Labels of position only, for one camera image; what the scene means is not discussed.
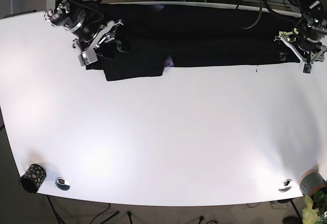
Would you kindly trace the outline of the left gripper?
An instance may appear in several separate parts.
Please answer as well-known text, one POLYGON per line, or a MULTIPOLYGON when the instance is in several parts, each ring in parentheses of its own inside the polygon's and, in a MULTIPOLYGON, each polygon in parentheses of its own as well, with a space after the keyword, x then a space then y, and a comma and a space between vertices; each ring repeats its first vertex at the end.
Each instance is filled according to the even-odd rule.
POLYGON ((324 62, 326 46, 321 43, 322 35, 317 35, 316 40, 306 37, 293 28, 291 32, 279 31, 274 41, 283 43, 299 59, 303 67, 303 73, 310 74, 316 62, 324 62))

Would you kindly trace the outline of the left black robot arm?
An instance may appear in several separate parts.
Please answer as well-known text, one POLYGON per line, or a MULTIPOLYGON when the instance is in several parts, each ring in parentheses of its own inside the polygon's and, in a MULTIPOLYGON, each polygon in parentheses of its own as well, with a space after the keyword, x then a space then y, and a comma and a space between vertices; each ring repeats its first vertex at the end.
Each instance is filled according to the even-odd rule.
POLYGON ((266 8, 275 19, 274 24, 286 23, 285 31, 274 30, 274 41, 251 47, 251 64, 303 63, 303 72, 309 74, 316 62, 324 61, 326 46, 321 39, 326 36, 326 6, 323 0, 288 0, 297 7, 299 18, 275 12, 267 0, 259 0, 258 24, 266 8))

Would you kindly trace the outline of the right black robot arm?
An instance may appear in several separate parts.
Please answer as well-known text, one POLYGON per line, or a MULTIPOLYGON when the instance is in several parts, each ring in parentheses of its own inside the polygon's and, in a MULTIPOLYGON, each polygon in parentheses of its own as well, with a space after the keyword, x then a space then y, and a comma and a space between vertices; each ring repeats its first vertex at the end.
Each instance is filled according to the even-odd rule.
POLYGON ((64 27, 76 36, 73 48, 78 52, 82 66, 130 50, 121 32, 124 22, 121 19, 106 19, 99 9, 101 2, 46 0, 45 20, 54 27, 64 27))

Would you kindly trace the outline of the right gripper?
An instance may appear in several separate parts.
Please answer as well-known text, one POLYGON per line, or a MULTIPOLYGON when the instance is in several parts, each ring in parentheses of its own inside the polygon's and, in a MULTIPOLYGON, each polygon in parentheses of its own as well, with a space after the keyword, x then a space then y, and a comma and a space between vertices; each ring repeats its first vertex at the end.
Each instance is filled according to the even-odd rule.
POLYGON ((78 59, 81 66, 90 65, 98 61, 96 50, 105 43, 115 42, 116 49, 119 53, 130 52, 130 39, 127 36, 116 36, 119 26, 123 26, 124 22, 119 19, 117 22, 111 20, 107 26, 101 25, 100 30, 95 34, 95 37, 86 47, 82 46, 80 39, 73 40, 73 49, 78 52, 78 59))

